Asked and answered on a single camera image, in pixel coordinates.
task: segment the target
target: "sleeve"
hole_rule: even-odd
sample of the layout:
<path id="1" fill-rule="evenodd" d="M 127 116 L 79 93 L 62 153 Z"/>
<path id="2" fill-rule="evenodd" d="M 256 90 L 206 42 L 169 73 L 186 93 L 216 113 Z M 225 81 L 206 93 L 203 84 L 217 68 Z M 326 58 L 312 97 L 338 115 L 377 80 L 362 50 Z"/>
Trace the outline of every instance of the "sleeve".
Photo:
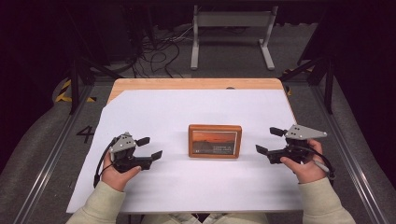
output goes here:
<path id="1" fill-rule="evenodd" d="M 116 223 L 124 198 L 125 192 L 114 190 L 100 181 L 85 205 L 67 223 Z"/>
<path id="2" fill-rule="evenodd" d="M 328 178 L 301 184 L 299 189 L 303 197 L 304 224 L 355 223 Z"/>

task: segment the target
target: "gray floor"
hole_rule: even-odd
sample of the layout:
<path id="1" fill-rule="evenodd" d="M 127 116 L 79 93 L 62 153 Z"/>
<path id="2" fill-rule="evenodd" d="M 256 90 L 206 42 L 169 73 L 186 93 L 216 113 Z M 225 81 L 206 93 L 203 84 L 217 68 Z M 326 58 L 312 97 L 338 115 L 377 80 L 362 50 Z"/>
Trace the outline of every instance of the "gray floor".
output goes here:
<path id="1" fill-rule="evenodd" d="M 244 32 L 240 29 L 232 30 L 238 34 L 230 32 L 230 29 L 203 31 L 199 68 L 196 71 L 190 70 L 191 41 L 186 39 L 179 42 L 177 45 L 180 53 L 168 68 L 173 77 L 279 77 L 285 69 L 296 67 L 296 62 L 314 30 L 315 25 L 274 28 L 269 50 L 276 66 L 275 71 L 266 69 L 257 42 L 261 31 L 252 28 Z M 147 53 L 146 58 L 150 59 L 154 53 Z M 171 46 L 162 53 L 154 55 L 153 60 L 160 61 L 166 55 L 166 61 L 153 63 L 154 69 L 163 68 L 177 55 L 177 48 Z M 140 76 L 169 77 L 163 69 L 152 73 L 149 63 L 143 60 L 140 62 L 142 66 L 137 63 L 135 67 Z M 115 64 L 112 68 L 119 66 L 121 64 Z M 130 69 L 122 75 L 133 77 L 134 73 Z M 16 223 L 65 223 L 70 217 L 65 210 L 92 142 L 90 137 L 84 143 L 85 136 L 77 133 L 87 126 L 92 126 L 94 131 L 111 92 L 110 80 L 99 77 L 95 86 L 86 90 L 89 96 L 97 97 L 97 101 L 83 104 L 74 116 L 68 115 L 70 103 L 55 103 L 22 138 L 0 176 L 0 223 L 12 223 L 14 220 Z M 323 88 L 309 87 L 302 80 L 304 76 L 299 76 L 286 83 L 291 88 L 290 105 L 300 124 L 329 133 L 329 137 L 321 142 L 325 147 L 325 154 L 336 168 L 334 189 L 344 207 L 357 223 L 384 223 L 381 218 L 375 220 L 375 217 L 381 216 L 389 223 L 396 223 L 393 212 L 396 206 L 395 189 L 376 163 L 339 86 L 334 86 L 334 114 L 329 116 L 323 110 L 321 98 L 318 98 L 318 92 L 323 92 Z M 54 90 L 54 96 L 60 87 Z M 334 129 L 332 120 L 335 120 L 338 129 Z M 340 144 L 339 134 L 345 140 L 345 146 Z M 361 168 L 374 201 L 369 200 L 366 203 L 364 196 L 370 198 L 371 195 L 363 195 L 366 191 L 361 190 L 360 183 L 354 179 L 353 170 L 349 168 L 343 152 L 345 147 Z M 54 159 L 49 161 L 55 161 L 56 165 L 46 162 L 48 158 Z M 38 188 L 35 182 L 42 183 L 42 188 Z M 33 188 L 41 190 L 37 194 L 30 193 Z M 379 214 L 373 215 L 372 207 L 378 207 Z M 268 214 L 268 217 L 271 223 L 302 222 L 300 211 Z M 138 219 L 139 216 L 132 216 L 132 223 L 137 223 Z M 119 215 L 118 222 L 128 223 L 128 216 Z"/>

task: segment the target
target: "person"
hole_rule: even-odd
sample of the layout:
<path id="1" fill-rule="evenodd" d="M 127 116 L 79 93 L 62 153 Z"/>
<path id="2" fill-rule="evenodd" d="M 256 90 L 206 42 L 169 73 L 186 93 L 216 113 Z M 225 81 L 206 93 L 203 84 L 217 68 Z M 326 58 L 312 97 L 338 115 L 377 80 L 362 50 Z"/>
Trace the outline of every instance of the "person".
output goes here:
<path id="1" fill-rule="evenodd" d="M 307 141 L 318 153 L 322 154 L 321 143 L 310 139 Z M 323 163 L 318 155 L 311 153 L 304 163 L 297 163 L 289 158 L 280 159 L 297 176 L 299 190 L 303 199 L 303 223 L 355 223 L 352 215 L 341 205 L 335 191 L 332 189 L 325 172 L 314 161 Z M 109 153 L 106 154 L 104 167 L 111 164 Z M 116 223 L 120 211 L 127 182 L 140 172 L 135 167 L 120 174 L 110 166 L 103 171 L 102 180 L 88 198 L 84 206 L 70 217 L 67 223 Z M 142 224 L 200 224 L 191 214 L 145 215 Z M 250 214 L 210 214 L 203 224 L 267 224 L 264 213 Z"/>

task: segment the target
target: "person's left hand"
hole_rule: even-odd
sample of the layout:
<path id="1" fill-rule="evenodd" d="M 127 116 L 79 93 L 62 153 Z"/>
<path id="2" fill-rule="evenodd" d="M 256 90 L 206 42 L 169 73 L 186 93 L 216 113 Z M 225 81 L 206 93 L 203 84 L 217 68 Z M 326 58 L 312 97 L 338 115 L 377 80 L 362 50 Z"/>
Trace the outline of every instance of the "person's left hand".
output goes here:
<path id="1" fill-rule="evenodd" d="M 110 153 L 107 152 L 103 161 L 103 169 L 110 164 Z M 125 173 L 120 173 L 113 166 L 109 166 L 102 173 L 102 181 L 108 184 L 111 188 L 123 192 L 126 183 L 128 183 L 128 181 L 136 176 L 141 170 L 142 167 L 136 166 Z"/>

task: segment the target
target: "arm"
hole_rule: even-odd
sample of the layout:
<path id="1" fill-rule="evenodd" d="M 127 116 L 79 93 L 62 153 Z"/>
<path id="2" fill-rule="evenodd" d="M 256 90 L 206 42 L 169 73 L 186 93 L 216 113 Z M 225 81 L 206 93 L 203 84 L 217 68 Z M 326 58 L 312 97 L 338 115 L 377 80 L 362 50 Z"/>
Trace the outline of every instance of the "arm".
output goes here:
<path id="1" fill-rule="evenodd" d="M 102 181 L 98 183 L 84 206 L 79 208 L 67 223 L 116 223 L 127 182 L 137 175 L 141 168 L 134 167 L 120 174 L 112 165 L 107 152 L 103 164 Z"/>
<path id="2" fill-rule="evenodd" d="M 308 140 L 318 153 L 322 153 L 321 144 L 315 140 Z M 312 155 L 304 164 L 296 163 L 289 158 L 280 159 L 288 166 L 299 180 L 299 189 L 303 197 L 303 223 L 355 223 L 353 217 L 341 205 L 340 199 L 332 189 L 329 179 L 314 161 L 323 163 L 323 160 Z"/>

